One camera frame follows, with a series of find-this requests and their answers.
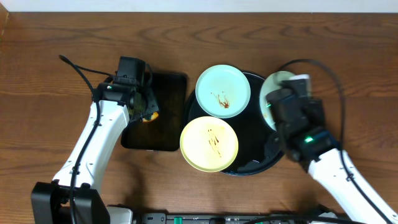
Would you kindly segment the yellow plate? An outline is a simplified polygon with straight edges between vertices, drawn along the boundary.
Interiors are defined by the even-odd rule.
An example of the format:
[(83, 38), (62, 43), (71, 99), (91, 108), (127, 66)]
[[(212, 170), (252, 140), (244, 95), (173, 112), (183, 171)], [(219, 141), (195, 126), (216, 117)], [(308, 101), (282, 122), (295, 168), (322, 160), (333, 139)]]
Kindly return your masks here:
[(184, 159), (203, 172), (219, 172), (229, 167), (238, 155), (234, 129), (222, 119), (202, 116), (190, 121), (180, 135)]

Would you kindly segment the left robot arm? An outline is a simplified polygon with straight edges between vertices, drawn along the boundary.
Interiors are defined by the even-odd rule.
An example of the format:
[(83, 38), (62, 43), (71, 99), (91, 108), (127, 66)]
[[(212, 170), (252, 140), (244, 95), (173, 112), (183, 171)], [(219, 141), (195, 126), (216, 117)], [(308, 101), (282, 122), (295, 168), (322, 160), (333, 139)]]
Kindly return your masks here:
[(132, 223), (132, 209), (102, 201), (104, 172), (125, 128), (158, 110), (151, 87), (100, 83), (69, 158), (50, 183), (32, 190), (35, 223)]

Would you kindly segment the green yellow sponge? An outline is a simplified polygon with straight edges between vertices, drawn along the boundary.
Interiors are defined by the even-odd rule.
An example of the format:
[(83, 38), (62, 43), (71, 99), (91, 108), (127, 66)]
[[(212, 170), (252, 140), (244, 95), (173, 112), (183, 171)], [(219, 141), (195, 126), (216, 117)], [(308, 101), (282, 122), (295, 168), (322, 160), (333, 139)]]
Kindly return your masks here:
[(152, 114), (148, 114), (147, 116), (143, 117), (142, 121), (144, 123), (148, 123), (148, 122), (151, 122), (151, 121), (154, 121), (155, 119), (157, 119), (158, 116), (159, 116), (158, 112), (154, 112)]

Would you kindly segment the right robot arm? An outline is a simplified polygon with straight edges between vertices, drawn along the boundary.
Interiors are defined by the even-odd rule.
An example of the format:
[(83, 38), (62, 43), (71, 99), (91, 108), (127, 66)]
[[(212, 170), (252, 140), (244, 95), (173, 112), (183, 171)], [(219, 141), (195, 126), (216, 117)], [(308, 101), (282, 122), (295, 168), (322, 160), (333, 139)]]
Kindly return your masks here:
[(268, 93), (266, 101), (281, 149), (333, 196), (352, 221), (397, 223), (397, 213), (360, 174), (342, 143), (327, 130), (320, 99), (283, 88)]

